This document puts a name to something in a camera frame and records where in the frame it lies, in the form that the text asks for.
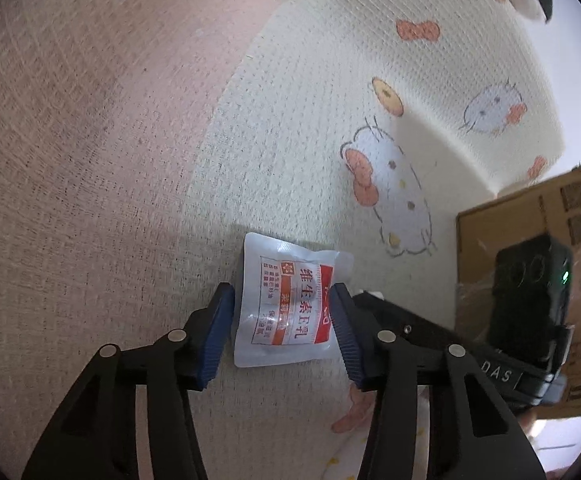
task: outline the cardboard box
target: cardboard box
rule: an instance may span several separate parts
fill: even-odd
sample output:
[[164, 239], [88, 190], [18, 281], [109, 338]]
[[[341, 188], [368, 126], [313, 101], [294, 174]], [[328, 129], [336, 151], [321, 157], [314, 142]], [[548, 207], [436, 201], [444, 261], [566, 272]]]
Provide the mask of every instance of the cardboard box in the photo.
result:
[[493, 309], [495, 256], [504, 248], [548, 232], [573, 251], [567, 323], [575, 326], [568, 384], [560, 403], [538, 409], [541, 418], [581, 415], [581, 166], [570, 173], [460, 213], [457, 217], [456, 332], [482, 339]]

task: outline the black device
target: black device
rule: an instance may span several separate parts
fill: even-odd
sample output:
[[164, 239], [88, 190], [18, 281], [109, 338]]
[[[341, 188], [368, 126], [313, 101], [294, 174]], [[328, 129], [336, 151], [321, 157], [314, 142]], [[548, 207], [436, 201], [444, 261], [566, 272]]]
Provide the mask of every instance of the black device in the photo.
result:
[[566, 325], [572, 274], [573, 253], [548, 234], [499, 251], [487, 343], [556, 371], [565, 362], [572, 335]]
[[[331, 296], [331, 303], [343, 301], [342, 286], [337, 286], [338, 295]], [[390, 330], [411, 344], [439, 351], [452, 344], [462, 345], [471, 353], [480, 370], [516, 413], [531, 406], [555, 404], [561, 399], [566, 380], [559, 374], [559, 368], [545, 370], [535, 367], [487, 344], [463, 338], [452, 330], [430, 322], [394, 303], [380, 300], [367, 292], [357, 294], [352, 301], [357, 309], [373, 316], [383, 330]], [[335, 323], [335, 314], [331, 313], [331, 317]]]
[[413, 475], [419, 384], [430, 386], [428, 479], [545, 480], [496, 383], [465, 347], [412, 344], [407, 337], [426, 326], [395, 332], [395, 305], [368, 293], [351, 298], [343, 283], [331, 288], [329, 298], [349, 379], [363, 391], [378, 392], [357, 480]]

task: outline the orange bow print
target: orange bow print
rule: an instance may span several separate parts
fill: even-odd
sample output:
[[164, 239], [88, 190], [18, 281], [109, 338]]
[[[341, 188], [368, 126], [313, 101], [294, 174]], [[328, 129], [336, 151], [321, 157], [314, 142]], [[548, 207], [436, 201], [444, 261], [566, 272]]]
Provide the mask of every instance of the orange bow print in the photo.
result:
[[397, 33], [404, 41], [437, 41], [440, 39], [440, 26], [435, 22], [412, 23], [397, 20]]
[[360, 392], [354, 384], [351, 384], [349, 397], [353, 402], [348, 413], [334, 422], [331, 426], [333, 433], [346, 433], [361, 426], [369, 415], [373, 414], [375, 404], [375, 392]]
[[544, 169], [544, 167], [548, 164], [549, 162], [546, 160], [545, 157], [543, 156], [536, 156], [535, 157], [535, 161], [533, 162], [533, 165], [529, 168], [529, 170], [526, 172], [526, 174], [528, 175], [530, 180], [535, 180], [536, 178], [539, 177], [539, 174], [542, 172], [542, 170]]

